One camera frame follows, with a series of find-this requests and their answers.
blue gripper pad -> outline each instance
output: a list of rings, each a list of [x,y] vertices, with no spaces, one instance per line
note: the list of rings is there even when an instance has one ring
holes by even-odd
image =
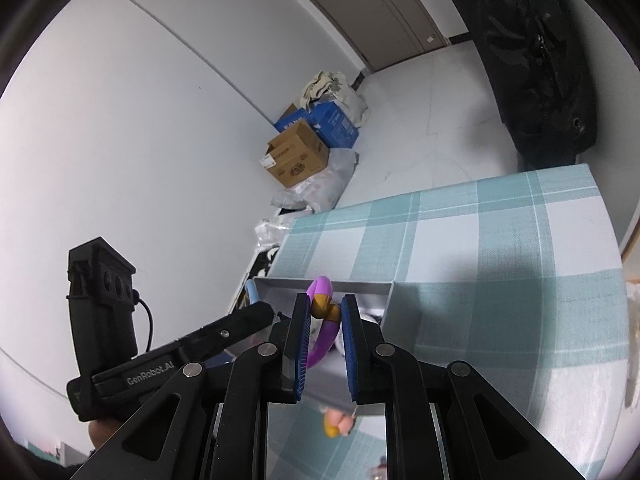
[[[349,306],[346,298],[342,298],[340,304],[340,322],[342,323],[342,340],[344,342],[344,360],[347,364],[347,380],[349,383],[349,391],[351,400],[355,400],[357,392],[356,377],[358,371],[356,369],[356,351],[353,341],[353,329],[351,328],[351,317],[349,315]]]
[[[293,388],[296,393],[296,400],[302,398],[302,390],[305,389],[306,376],[306,356],[309,352],[309,332],[311,330],[311,304],[305,302],[305,318],[302,325],[302,333],[300,334],[300,345],[296,353],[296,379]]]

tablecloth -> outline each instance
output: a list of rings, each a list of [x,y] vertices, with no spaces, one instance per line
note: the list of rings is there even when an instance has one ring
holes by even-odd
[[[394,308],[413,302],[422,313],[409,349],[418,359],[470,362],[586,478],[596,478],[622,406],[628,317],[618,245],[587,165],[301,218],[270,276],[320,274],[396,282]],[[290,444],[304,447],[300,439]],[[338,447],[334,461],[344,453]],[[342,477],[335,464],[328,475],[313,453],[285,453],[292,454],[307,464],[303,473],[295,468],[300,478]]]

tiled floor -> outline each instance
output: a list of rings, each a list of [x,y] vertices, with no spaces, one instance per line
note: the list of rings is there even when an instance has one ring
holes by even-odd
[[[516,150],[472,42],[378,72],[360,93],[371,115],[338,207],[516,172]]]

black sleeve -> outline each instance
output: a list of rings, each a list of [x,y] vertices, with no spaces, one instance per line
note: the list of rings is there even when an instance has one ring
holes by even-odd
[[[36,473],[40,480],[69,480],[73,474],[80,469],[80,465],[73,465],[69,467],[62,467],[61,465],[54,464],[48,460],[44,460],[39,456],[35,456],[28,449],[22,446],[17,446],[20,450],[20,454],[29,464],[33,472]]]

door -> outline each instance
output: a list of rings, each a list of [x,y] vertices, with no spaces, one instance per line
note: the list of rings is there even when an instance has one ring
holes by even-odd
[[[312,0],[373,71],[445,45],[420,0]]]

